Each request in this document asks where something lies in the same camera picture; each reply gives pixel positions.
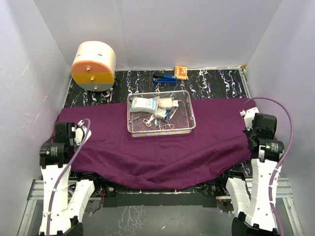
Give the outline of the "purple cloth wrap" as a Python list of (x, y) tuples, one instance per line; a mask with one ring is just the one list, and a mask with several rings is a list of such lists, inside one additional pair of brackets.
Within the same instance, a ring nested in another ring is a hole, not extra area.
[(57, 122), (91, 120), (91, 137), (71, 166), (134, 189), (184, 189), (217, 178), (251, 154), (239, 111), (242, 98), (192, 101), (196, 127), (189, 134), (134, 138), (127, 105), (70, 107)]

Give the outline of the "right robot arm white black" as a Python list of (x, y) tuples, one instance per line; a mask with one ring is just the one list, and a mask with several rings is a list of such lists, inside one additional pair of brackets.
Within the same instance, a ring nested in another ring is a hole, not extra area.
[(244, 119), (244, 134), (251, 153), (252, 188), (248, 189), (242, 173), (231, 172), (219, 183), (220, 191), (231, 197), (235, 217), (231, 233), (234, 236), (277, 236), (274, 214), (278, 183), (278, 166), (284, 154), (284, 144), (275, 139), (277, 118), (263, 114), (256, 107), (240, 112)]

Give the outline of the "round white drawer box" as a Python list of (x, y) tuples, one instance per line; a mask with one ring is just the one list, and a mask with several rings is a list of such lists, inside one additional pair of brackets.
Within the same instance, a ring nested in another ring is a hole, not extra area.
[(79, 45), (71, 66), (73, 80), (88, 91), (112, 91), (116, 55), (106, 43), (86, 41)]

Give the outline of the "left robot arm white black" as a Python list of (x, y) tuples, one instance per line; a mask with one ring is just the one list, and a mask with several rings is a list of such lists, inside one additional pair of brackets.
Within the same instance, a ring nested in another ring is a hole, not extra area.
[(40, 236), (81, 236), (83, 215), (90, 196), (97, 196), (102, 185), (95, 179), (78, 180), (69, 195), (71, 165), (90, 138), (91, 121), (58, 122), (53, 135), (39, 151), (43, 178), (43, 212)]

